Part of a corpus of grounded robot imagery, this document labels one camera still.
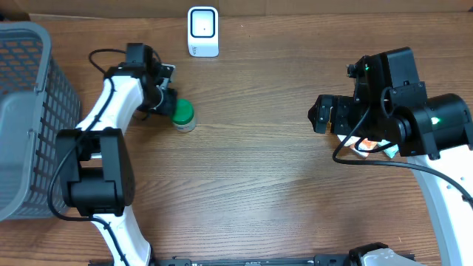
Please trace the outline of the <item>green lid jar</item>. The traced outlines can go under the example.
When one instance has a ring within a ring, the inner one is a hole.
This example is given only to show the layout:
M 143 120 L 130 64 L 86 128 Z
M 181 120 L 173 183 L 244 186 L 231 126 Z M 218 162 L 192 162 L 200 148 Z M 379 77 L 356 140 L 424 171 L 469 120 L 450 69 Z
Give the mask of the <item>green lid jar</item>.
M 186 99 L 178 99 L 171 121 L 179 132 L 191 132 L 194 130 L 197 120 L 192 103 Z

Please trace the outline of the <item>orange Kleenex tissue pack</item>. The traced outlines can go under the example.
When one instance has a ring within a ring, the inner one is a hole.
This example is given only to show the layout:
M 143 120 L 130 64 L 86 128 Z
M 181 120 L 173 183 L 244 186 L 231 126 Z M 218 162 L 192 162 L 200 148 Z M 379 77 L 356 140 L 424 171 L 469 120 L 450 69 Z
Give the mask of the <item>orange Kleenex tissue pack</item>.
M 377 142 L 375 142 L 375 141 L 370 141 L 370 140 L 365 139 L 365 140 L 363 140 L 363 141 L 359 144 L 359 146 L 358 146 L 358 148 L 360 149 L 360 151 L 355 148 L 355 144 L 352 144 L 352 145 L 350 146 L 350 148 L 351 148 L 358 156 L 363 157 L 363 158 L 366 158 L 366 157 L 368 157 L 370 154 L 369 154 L 369 153 L 366 153 L 366 152 L 363 152 L 363 150 L 372 150 L 372 149 L 374 149 L 377 145 L 378 145 Z

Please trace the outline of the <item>teal wet wipes pack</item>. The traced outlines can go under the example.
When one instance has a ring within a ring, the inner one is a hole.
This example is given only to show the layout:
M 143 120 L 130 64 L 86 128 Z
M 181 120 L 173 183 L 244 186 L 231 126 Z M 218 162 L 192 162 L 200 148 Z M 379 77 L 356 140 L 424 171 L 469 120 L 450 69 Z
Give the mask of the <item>teal wet wipes pack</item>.
M 390 159 L 393 159 L 399 152 L 398 146 L 387 140 L 382 140 L 381 142 L 378 142 L 378 147 L 382 148 L 382 152 L 384 152 L 385 155 L 388 156 L 388 158 Z

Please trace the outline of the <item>brown white snack pouch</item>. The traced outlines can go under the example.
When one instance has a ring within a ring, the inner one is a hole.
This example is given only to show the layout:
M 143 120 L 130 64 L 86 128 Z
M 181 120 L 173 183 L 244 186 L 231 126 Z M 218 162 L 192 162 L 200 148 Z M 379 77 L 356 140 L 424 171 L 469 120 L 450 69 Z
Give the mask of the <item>brown white snack pouch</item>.
M 340 135 L 338 134 L 337 135 L 338 139 L 343 142 L 347 136 L 346 135 Z M 344 146 L 351 146 L 352 144 L 356 143 L 357 141 L 359 141 L 360 137 L 350 137 L 345 143 L 344 143 Z

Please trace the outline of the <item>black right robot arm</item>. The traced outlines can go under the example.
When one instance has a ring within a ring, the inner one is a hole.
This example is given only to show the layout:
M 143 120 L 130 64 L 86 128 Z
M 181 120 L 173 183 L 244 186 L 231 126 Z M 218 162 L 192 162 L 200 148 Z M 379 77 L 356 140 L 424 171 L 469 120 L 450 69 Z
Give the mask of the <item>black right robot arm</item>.
M 352 96 L 320 95 L 308 112 L 313 130 L 344 140 L 397 146 L 399 168 L 417 180 L 443 265 L 472 263 L 472 115 L 448 93 L 429 97 L 408 47 L 365 55 L 347 66 Z

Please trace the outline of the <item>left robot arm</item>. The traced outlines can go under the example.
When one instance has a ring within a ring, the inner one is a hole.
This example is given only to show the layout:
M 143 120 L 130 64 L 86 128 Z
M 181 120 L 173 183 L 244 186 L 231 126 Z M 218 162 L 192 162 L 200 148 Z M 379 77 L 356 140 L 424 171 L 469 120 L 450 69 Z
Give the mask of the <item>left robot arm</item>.
M 132 210 L 135 176 L 124 135 L 136 111 L 171 117 L 175 67 L 150 46 L 129 43 L 125 60 L 103 70 L 103 91 L 74 128 L 57 134 L 47 205 L 65 221 L 91 222 L 112 253 L 112 265 L 154 265 L 154 251 Z

